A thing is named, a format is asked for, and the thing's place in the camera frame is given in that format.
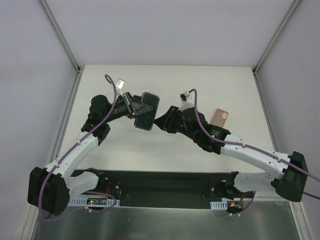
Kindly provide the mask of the black phone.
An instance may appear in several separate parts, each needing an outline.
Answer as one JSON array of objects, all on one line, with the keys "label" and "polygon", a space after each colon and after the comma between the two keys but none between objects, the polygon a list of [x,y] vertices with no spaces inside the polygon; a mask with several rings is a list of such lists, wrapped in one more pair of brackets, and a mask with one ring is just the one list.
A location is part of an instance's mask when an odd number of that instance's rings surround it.
[{"label": "black phone", "polygon": [[134,121],[134,126],[137,129],[144,131],[151,131],[153,128],[154,120],[158,110],[160,98],[150,92],[143,92],[142,96],[133,96],[137,101],[144,104],[142,114],[139,114]]}]

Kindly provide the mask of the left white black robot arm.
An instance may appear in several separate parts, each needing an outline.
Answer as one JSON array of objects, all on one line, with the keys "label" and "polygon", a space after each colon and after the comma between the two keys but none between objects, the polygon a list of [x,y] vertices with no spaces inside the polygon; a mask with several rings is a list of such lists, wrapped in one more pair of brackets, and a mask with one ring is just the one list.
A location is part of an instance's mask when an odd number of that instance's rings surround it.
[{"label": "left white black robot arm", "polygon": [[51,215],[60,215],[70,200],[87,192],[105,194],[106,174],[88,168],[72,176],[80,163],[106,139],[111,128],[109,122],[122,117],[134,119],[134,126],[152,129],[160,98],[149,92],[141,96],[125,92],[110,103],[106,96],[91,99],[87,120],[77,139],[65,153],[44,168],[35,167],[29,175],[27,202]]}]

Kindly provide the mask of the pink phone case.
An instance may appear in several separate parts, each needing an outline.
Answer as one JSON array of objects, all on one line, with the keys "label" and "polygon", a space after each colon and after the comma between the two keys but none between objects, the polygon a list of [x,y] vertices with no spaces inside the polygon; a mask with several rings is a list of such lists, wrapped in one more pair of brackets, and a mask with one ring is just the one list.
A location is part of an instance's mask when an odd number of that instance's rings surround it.
[{"label": "pink phone case", "polygon": [[228,116],[229,113],[227,111],[217,108],[211,117],[210,124],[223,128]]}]

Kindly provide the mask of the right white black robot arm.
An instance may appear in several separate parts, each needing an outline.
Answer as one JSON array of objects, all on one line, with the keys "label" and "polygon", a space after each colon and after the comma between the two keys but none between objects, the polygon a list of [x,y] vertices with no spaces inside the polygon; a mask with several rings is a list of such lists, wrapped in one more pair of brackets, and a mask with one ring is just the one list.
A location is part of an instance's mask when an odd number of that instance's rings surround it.
[{"label": "right white black robot arm", "polygon": [[308,172],[302,153],[280,153],[251,145],[229,130],[209,124],[194,107],[181,111],[171,106],[154,124],[167,133],[188,137],[206,152],[232,157],[262,170],[260,173],[238,172],[234,180],[225,184],[222,191],[225,197],[256,191],[276,192],[291,202],[302,200]]}]

